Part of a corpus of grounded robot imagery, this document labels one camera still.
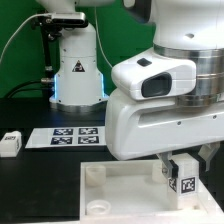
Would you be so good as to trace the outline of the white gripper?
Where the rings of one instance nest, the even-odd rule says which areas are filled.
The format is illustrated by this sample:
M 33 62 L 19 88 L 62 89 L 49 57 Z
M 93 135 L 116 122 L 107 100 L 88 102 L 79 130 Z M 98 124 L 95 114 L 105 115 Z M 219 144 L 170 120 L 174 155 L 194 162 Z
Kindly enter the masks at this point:
M 177 178 L 179 171 L 169 151 L 202 145 L 200 171 L 207 172 L 224 140 L 224 102 L 180 108 L 173 98 L 135 101 L 115 90 L 107 103 L 105 139 L 119 160 L 157 154 L 166 178 Z

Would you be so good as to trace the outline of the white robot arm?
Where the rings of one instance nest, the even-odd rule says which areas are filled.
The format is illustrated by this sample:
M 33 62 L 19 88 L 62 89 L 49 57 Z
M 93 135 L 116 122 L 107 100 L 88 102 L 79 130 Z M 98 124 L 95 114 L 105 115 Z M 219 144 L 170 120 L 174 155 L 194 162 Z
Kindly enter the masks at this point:
M 37 0 L 61 35 L 60 69 L 50 102 L 64 111 L 102 100 L 95 30 L 76 7 L 113 0 Z M 166 176 L 171 155 L 199 147 L 209 163 L 224 140 L 224 0 L 123 0 L 133 17 L 156 26 L 152 48 L 115 65 L 107 99 L 106 145 L 119 160 L 157 155 Z

